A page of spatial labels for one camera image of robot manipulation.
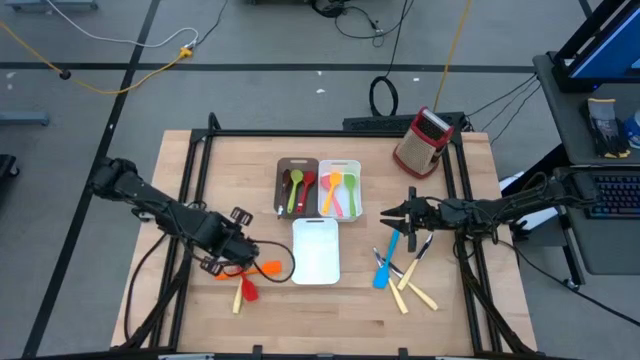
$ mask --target white cutting board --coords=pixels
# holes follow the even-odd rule
[[[331,218],[293,222],[293,256],[298,285],[330,285],[340,280],[338,222]]]

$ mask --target wooden tabletop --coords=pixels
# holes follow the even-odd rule
[[[178,195],[189,136],[189,131],[166,131],[160,148],[152,183],[173,197]],[[465,133],[463,139],[474,197],[499,197],[487,135]],[[397,143],[398,139],[385,138],[214,138],[204,200],[209,209],[224,215],[235,206],[253,213],[251,226],[244,230],[251,238],[292,245],[291,221],[276,220],[272,206],[276,163],[283,157],[358,160],[362,164],[364,214],[354,223],[340,224],[341,276],[336,285],[301,286],[291,281],[274,284],[254,276],[260,299],[245,302],[238,315],[231,311],[238,280],[216,281],[194,264],[179,351],[248,353],[253,345],[261,344],[265,353],[391,355],[397,354],[399,347],[406,347],[411,355],[471,355],[462,282],[452,254],[452,232],[434,234],[431,247],[411,278],[438,303],[438,311],[429,309],[406,288],[402,296],[409,313],[402,315],[388,287],[377,290],[371,285],[377,268],[372,247],[385,253],[392,233],[379,222],[380,211],[401,204],[409,186],[417,187],[418,196],[447,197],[442,166],[427,179],[416,180],[391,159]],[[460,196],[458,165],[451,151]],[[194,171],[190,196],[197,173]],[[155,224],[141,225],[131,271],[160,235]],[[419,232],[418,241],[428,235],[426,230]],[[501,228],[499,235],[511,242],[508,229]],[[167,243],[154,252],[138,276],[131,306],[131,331],[157,300]],[[405,269],[415,256],[407,253],[406,245],[401,238],[393,260]],[[484,248],[495,305],[524,343],[535,349],[515,254],[490,241],[485,242]],[[259,260],[281,260],[284,272],[290,270],[286,253],[277,247],[261,246]],[[114,345],[124,341],[124,300],[125,297],[113,334]],[[489,349],[485,315],[479,305],[477,308],[483,344]],[[170,305],[165,319],[172,314]],[[165,343],[169,323],[165,323],[163,331]]]

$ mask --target green spatula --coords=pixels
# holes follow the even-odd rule
[[[354,217],[356,216],[355,188],[357,179],[353,174],[344,174],[343,181],[347,190],[349,190],[349,215]]]

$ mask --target blue utensil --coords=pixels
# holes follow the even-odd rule
[[[391,236],[391,243],[389,243],[387,258],[384,264],[378,269],[378,271],[376,271],[376,277],[373,279],[373,287],[376,289],[384,289],[389,282],[389,262],[393,256],[393,250],[396,248],[398,236],[400,236],[400,233],[397,230],[394,230],[393,235]]]

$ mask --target black keyboard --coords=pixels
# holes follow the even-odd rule
[[[593,173],[600,202],[585,212],[593,219],[640,219],[640,173]]]

